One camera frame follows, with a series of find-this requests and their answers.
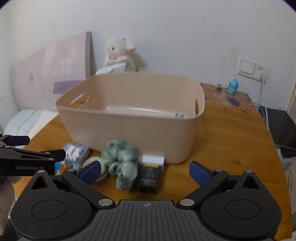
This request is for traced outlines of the round silver metal tin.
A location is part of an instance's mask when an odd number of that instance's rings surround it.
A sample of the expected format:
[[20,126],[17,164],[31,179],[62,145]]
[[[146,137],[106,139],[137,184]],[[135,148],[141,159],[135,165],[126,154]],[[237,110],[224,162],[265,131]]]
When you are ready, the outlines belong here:
[[87,170],[81,174],[81,179],[88,185],[100,182],[108,175],[108,171],[102,157],[89,157],[84,161],[82,167],[84,168],[88,165],[91,165],[91,167],[87,168]]

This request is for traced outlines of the green plaid hair scrunchie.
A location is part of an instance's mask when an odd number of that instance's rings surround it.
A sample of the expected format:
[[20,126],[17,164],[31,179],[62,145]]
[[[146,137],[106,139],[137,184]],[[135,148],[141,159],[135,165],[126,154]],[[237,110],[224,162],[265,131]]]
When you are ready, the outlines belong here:
[[104,167],[111,176],[116,176],[116,188],[130,191],[138,176],[136,149],[121,140],[113,139],[101,152]]

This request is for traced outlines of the white rectangular box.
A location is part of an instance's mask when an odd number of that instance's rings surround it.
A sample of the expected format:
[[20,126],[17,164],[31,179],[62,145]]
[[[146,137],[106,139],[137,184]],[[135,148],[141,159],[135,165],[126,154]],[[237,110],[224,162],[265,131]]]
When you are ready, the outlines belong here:
[[139,162],[146,167],[159,168],[161,172],[164,171],[164,156],[142,155],[139,157]]

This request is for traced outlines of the blue cartoon tissue pack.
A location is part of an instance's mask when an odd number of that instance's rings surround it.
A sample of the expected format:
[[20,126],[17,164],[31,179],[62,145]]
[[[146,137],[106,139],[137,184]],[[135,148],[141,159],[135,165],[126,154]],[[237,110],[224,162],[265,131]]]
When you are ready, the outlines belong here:
[[60,161],[55,163],[55,175],[61,175],[64,171],[73,168],[73,163],[70,161]]

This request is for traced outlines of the blue white porcelain-pattern box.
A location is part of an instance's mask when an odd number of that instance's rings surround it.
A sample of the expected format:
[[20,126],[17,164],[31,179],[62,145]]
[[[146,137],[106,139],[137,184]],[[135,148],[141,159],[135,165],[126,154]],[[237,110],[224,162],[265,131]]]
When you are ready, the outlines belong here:
[[83,164],[84,160],[89,156],[89,148],[84,145],[67,143],[63,150],[66,153],[65,161]]

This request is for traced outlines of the white pillow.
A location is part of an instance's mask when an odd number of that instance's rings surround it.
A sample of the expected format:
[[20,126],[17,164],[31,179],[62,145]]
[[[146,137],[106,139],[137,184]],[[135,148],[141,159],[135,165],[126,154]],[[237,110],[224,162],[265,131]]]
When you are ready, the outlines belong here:
[[57,115],[57,112],[47,109],[23,109],[6,124],[3,135],[29,136],[32,139]]

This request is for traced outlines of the pink purple bed headboard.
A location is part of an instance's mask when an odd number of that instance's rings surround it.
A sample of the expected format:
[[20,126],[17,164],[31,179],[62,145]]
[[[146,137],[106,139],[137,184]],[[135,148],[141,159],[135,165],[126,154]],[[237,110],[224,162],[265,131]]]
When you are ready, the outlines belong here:
[[91,33],[83,32],[35,52],[11,68],[20,109],[55,111],[56,100],[90,76]]

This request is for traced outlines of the small black box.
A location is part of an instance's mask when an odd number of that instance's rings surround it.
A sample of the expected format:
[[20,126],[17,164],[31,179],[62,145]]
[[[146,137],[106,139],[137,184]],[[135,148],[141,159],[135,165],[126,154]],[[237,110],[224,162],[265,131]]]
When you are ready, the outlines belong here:
[[138,177],[138,191],[140,193],[156,194],[158,191],[161,168],[156,164],[145,163],[140,167]]

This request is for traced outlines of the purple floral table mat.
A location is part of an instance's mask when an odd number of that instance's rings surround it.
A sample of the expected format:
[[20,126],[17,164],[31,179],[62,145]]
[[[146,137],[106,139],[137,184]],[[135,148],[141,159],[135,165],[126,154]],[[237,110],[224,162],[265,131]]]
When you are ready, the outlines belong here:
[[204,90],[205,100],[214,101],[220,104],[234,106],[243,109],[247,112],[257,112],[255,104],[248,94],[238,91],[236,94],[230,94],[227,88],[221,87],[218,89],[214,85],[201,83]]

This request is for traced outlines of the beige plastic storage bin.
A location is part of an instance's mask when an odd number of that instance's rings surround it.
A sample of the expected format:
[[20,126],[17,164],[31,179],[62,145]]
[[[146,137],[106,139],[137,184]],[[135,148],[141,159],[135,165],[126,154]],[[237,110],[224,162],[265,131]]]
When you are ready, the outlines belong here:
[[151,72],[92,76],[55,103],[72,140],[102,151],[110,140],[142,155],[185,161],[196,137],[205,95],[193,78]]

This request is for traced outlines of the white plush lamb toy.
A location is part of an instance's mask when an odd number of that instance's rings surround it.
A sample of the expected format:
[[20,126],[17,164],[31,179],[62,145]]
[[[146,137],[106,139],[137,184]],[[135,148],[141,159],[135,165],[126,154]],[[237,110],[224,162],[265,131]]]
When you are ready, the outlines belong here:
[[136,66],[130,54],[135,51],[135,45],[127,42],[125,37],[111,37],[105,46],[103,66],[125,63],[125,71],[136,71]]

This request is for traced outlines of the blue cartoon figurine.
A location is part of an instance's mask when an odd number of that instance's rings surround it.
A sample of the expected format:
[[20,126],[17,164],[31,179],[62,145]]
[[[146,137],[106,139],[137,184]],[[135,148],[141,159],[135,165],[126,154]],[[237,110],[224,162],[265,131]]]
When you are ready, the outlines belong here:
[[238,87],[239,87],[239,83],[238,83],[237,79],[234,78],[227,85],[227,92],[229,94],[236,94]]

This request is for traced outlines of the tiny mushroom figurine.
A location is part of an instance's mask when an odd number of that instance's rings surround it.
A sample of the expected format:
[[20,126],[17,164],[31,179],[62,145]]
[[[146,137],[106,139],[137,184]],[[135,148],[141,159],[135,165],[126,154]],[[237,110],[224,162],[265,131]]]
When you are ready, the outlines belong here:
[[221,84],[217,83],[217,84],[215,85],[215,87],[216,87],[218,90],[221,90]]

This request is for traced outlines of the white wall switch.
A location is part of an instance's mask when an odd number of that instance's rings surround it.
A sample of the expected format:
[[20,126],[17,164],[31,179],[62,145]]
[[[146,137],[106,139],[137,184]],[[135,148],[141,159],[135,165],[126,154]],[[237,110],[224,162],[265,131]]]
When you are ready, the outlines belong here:
[[237,74],[252,79],[255,71],[255,65],[256,61],[240,56]]

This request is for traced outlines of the white wall socket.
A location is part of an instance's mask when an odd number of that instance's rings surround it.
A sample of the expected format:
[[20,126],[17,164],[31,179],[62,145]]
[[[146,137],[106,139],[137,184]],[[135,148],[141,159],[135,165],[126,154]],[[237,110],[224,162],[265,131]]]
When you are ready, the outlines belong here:
[[268,73],[269,73],[269,66],[256,62],[254,73],[253,73],[254,80],[266,83]]

